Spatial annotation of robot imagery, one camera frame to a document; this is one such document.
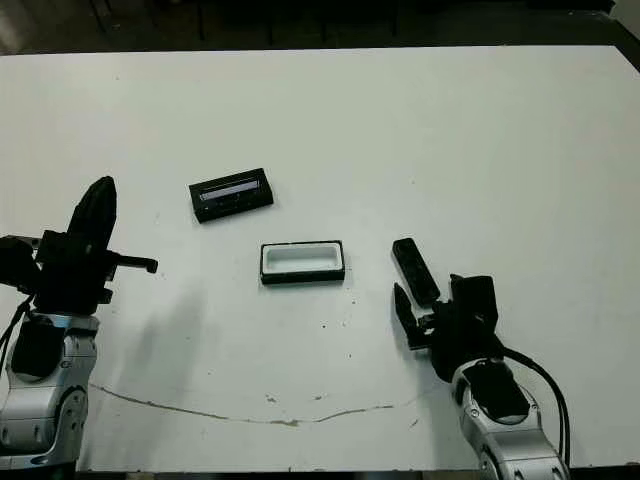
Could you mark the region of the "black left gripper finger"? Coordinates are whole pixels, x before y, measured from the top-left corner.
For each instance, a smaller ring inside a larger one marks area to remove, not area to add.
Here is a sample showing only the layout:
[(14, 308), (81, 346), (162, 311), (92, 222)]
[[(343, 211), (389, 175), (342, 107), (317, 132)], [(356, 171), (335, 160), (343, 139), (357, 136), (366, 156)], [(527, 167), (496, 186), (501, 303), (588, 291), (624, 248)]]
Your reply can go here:
[(91, 238), (107, 249), (117, 218), (117, 192), (111, 176), (104, 176), (92, 185), (89, 210)]
[(67, 232), (83, 235), (98, 248), (106, 248), (106, 178), (89, 186), (76, 205)]

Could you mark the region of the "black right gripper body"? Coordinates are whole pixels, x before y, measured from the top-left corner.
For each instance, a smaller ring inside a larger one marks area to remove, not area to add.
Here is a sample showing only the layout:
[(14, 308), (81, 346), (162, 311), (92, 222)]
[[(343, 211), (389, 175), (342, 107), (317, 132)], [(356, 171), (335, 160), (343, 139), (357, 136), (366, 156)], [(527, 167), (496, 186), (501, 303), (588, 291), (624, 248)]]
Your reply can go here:
[(455, 371), (476, 360), (504, 358), (503, 345), (484, 322), (459, 303), (435, 302), (432, 312), (416, 318), (428, 338), (432, 366), (437, 376), (451, 383)]

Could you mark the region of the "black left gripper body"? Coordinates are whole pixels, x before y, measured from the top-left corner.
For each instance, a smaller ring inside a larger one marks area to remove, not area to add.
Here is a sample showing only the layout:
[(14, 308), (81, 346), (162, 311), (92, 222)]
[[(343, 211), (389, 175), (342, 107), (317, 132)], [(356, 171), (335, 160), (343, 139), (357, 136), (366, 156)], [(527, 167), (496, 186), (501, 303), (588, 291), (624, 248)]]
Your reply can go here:
[(47, 230), (37, 247), (35, 261), (41, 272), (34, 294), (36, 310), (43, 314), (92, 315), (112, 300), (105, 283), (119, 267), (144, 269), (154, 274), (158, 261), (122, 255), (79, 234)]

